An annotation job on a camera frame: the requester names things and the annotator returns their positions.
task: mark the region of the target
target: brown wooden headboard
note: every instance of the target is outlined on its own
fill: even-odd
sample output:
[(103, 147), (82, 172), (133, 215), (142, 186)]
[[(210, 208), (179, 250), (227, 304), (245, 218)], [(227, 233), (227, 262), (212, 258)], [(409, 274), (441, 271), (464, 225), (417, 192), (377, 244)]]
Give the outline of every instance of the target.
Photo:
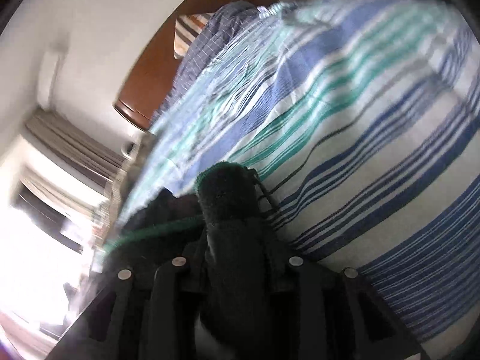
[[(173, 57), (175, 21), (179, 15), (215, 12), (232, 1), (184, 0), (160, 27), (133, 66), (114, 108), (136, 127), (147, 130), (150, 117), (165, 99), (180, 64)], [(278, 0), (244, 0), (271, 5)]]

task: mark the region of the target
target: striped bedsheet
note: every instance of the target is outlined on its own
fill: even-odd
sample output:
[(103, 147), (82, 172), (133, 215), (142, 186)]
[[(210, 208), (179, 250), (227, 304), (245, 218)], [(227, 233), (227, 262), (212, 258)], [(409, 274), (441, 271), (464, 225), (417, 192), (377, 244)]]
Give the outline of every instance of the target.
[(304, 256), (366, 275), (433, 358), (479, 315), (480, 46), (431, 0), (264, 10), (152, 126), (118, 226), (227, 160)]

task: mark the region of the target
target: silver bolt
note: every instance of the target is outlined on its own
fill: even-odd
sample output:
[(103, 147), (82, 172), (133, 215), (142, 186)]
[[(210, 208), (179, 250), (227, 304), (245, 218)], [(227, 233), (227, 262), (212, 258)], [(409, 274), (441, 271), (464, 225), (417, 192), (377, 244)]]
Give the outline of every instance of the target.
[(345, 268), (345, 271), (343, 271), (343, 273), (349, 279), (355, 279), (359, 275), (359, 273), (353, 268)]
[(130, 279), (131, 278), (131, 271), (129, 269), (122, 269), (119, 273), (118, 273), (118, 278), (120, 280), (127, 280), (127, 279)]
[(303, 258), (299, 256), (290, 257), (289, 263), (291, 266), (301, 266), (303, 264)]
[(185, 257), (175, 257), (172, 260), (172, 264), (175, 266), (184, 266), (187, 262), (187, 259)]

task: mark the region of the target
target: orange and brown striped cushion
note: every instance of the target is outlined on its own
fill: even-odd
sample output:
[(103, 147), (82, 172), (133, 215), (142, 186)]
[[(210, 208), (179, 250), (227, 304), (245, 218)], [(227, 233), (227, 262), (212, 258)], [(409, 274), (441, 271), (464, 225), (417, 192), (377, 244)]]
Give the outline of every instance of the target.
[(207, 24), (213, 13), (200, 15), (183, 15), (175, 22), (175, 39), (173, 42), (173, 55), (181, 59), (187, 54), (188, 48)]

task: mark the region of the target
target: pillow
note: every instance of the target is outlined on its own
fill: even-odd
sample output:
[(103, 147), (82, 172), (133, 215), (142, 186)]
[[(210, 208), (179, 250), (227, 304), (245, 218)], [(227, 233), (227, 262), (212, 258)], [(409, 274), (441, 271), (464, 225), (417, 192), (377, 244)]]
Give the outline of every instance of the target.
[(173, 41), (173, 55), (181, 59), (187, 54), (188, 48), (195, 38), (202, 32), (213, 13), (200, 15), (183, 15), (175, 22), (175, 39)]

